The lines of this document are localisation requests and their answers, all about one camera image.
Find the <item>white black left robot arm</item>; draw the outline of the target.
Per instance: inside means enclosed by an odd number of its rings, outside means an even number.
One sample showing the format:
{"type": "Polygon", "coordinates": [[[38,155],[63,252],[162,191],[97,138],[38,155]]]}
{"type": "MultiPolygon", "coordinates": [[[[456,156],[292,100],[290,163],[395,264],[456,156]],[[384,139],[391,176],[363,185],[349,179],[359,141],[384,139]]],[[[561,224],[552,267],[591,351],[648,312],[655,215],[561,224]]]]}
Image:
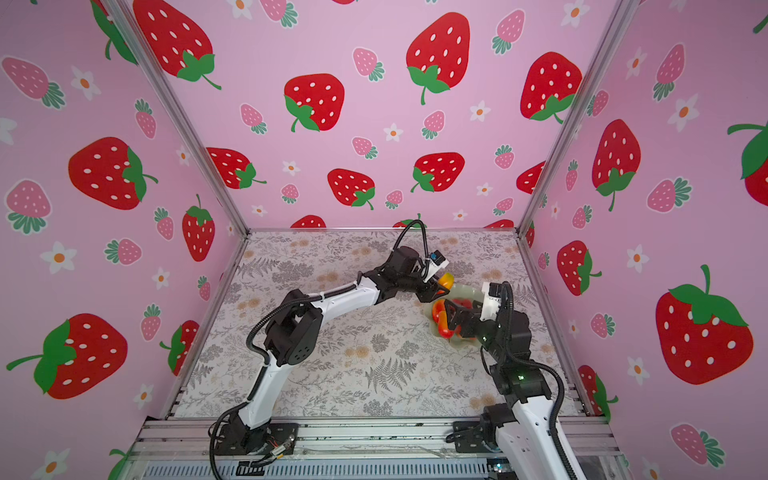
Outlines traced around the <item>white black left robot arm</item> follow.
{"type": "Polygon", "coordinates": [[[397,246],[380,266],[329,292],[290,291],[246,337],[249,350],[263,358],[245,400],[220,415],[209,429],[209,457],[261,454],[270,445],[275,404],[292,370],[313,353],[324,323],[410,292],[422,303],[446,296],[438,272],[449,261],[438,250],[421,256],[397,246]]]}

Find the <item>small red-yellow fake mango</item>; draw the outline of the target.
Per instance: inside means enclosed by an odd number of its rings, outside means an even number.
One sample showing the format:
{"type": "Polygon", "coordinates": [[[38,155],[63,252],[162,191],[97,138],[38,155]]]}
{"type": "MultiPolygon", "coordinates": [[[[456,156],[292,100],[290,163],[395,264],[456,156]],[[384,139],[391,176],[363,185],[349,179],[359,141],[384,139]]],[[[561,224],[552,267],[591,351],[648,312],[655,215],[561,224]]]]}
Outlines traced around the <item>small red-yellow fake mango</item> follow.
{"type": "Polygon", "coordinates": [[[432,319],[437,325],[438,334],[445,338],[451,339],[454,336],[454,331],[448,326],[447,310],[444,300],[438,300],[432,307],[432,319]]]}

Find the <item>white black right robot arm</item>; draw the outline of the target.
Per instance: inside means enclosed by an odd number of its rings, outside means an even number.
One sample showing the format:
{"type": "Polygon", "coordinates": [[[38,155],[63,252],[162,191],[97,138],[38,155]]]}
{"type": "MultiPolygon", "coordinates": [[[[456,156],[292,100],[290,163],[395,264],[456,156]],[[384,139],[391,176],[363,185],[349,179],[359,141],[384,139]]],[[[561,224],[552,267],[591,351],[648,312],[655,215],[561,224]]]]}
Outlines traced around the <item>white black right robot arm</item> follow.
{"type": "Polygon", "coordinates": [[[446,442],[459,452],[503,453],[517,479],[583,479],[558,420],[565,383],[554,368],[531,358],[527,315],[509,302],[493,307],[490,318],[451,300],[444,307],[448,328],[478,340],[481,355],[493,359],[484,368],[504,398],[477,422],[454,423],[446,442]]]}

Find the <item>long yellow-red fake mango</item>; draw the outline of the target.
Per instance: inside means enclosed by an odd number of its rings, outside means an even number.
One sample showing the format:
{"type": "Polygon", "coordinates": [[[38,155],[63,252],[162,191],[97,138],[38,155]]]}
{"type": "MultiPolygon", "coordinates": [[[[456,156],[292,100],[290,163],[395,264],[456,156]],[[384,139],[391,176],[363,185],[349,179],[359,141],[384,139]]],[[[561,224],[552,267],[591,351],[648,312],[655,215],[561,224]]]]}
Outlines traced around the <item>long yellow-red fake mango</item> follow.
{"type": "Polygon", "coordinates": [[[455,277],[451,273],[445,273],[439,280],[439,284],[445,289],[452,289],[455,283],[455,277]]]}

